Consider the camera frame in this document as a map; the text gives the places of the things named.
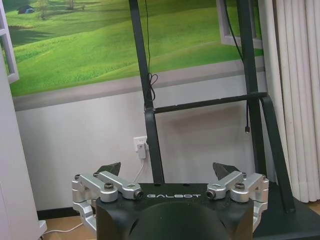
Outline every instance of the baseboard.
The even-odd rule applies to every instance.
[[[37,214],[39,220],[79,216],[79,213],[76,212],[72,207],[41,210],[37,211]]]

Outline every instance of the white curtain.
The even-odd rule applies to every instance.
[[[292,193],[302,202],[316,201],[320,199],[320,0],[275,0],[275,6],[272,0],[259,1],[268,91]]]

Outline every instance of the white cable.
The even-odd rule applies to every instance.
[[[145,160],[144,159],[141,159],[141,168],[139,170],[139,172],[136,174],[133,182],[135,183],[139,177],[139,175],[141,174],[142,170],[144,169],[144,166],[145,166]]]
[[[50,234],[50,233],[69,233],[69,232],[75,230],[76,228],[78,228],[78,227],[80,227],[82,225],[83,225],[83,223],[80,223],[79,225],[77,225],[77,226],[75,226],[75,227],[73,227],[73,228],[71,228],[69,230],[50,230],[50,231],[46,231],[43,235]]]

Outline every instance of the black stand base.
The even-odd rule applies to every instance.
[[[268,210],[254,232],[255,240],[320,240],[320,215],[294,199],[295,213],[284,213],[279,187],[270,183]]]

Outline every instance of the tree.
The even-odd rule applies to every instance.
[[[37,7],[40,12],[40,18],[44,20],[47,12],[48,0],[38,0]]]
[[[66,0],[66,3],[68,5],[68,7],[66,8],[67,10],[75,9],[76,0]]]

